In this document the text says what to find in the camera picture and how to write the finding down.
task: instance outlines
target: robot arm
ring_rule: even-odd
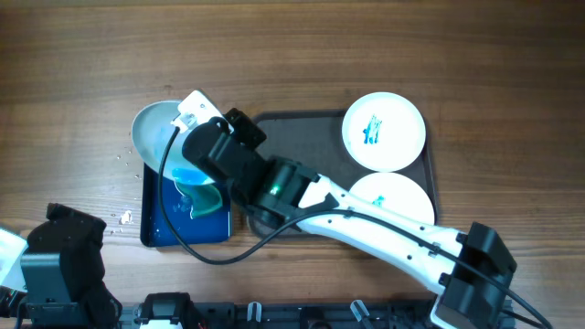
[[[472,264],[507,288],[516,262],[493,229],[473,223],[465,235],[454,228],[424,225],[371,205],[300,163],[280,157],[265,160],[255,149],[266,135],[245,114],[232,109],[221,116],[215,109],[217,115],[206,112],[198,121],[198,109],[210,102],[202,100],[197,106],[193,97],[207,99],[197,91],[186,99],[195,105],[181,116],[196,118],[186,125],[196,128],[188,131],[183,156],[216,182],[225,183],[232,201],[252,217],[273,228],[309,217],[297,227],[344,241],[407,272],[438,295],[431,321],[440,327],[497,326],[505,293],[428,248],[436,246]],[[352,213],[383,220],[395,229]]]

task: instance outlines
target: white plate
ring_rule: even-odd
[[[158,173],[161,158],[175,127],[171,121],[179,114],[181,101],[159,101],[140,111],[132,125],[132,142],[144,163]],[[163,176],[185,185],[213,183],[213,180],[188,162],[182,153],[188,133],[177,135],[166,159]]]
[[[367,142],[365,130],[374,117],[381,121],[378,136],[371,133],[373,141]],[[419,156],[426,139],[419,110],[391,92],[374,92],[353,103],[344,117],[341,132],[349,154],[359,164],[378,172],[392,172],[410,165]]]
[[[423,224],[435,224],[435,212],[429,196],[406,176],[374,173],[358,180],[349,193],[372,204],[391,210]]]

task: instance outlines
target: wood grain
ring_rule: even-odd
[[[431,127],[444,226],[498,230],[513,288],[557,328],[585,321],[583,4],[398,2],[0,9],[0,225],[26,234],[47,202],[103,218],[105,282],[122,302],[350,302],[429,296],[334,241],[274,243],[212,267],[138,239],[143,163],[129,136],[153,101],[203,88],[226,111],[411,100]],[[134,224],[118,219],[132,210]],[[236,255],[257,239],[198,247]],[[0,322],[9,327],[11,322]]]

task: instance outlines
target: water spill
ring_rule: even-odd
[[[124,224],[130,224],[130,223],[132,223],[132,211],[126,210],[120,216],[120,224],[124,225]]]

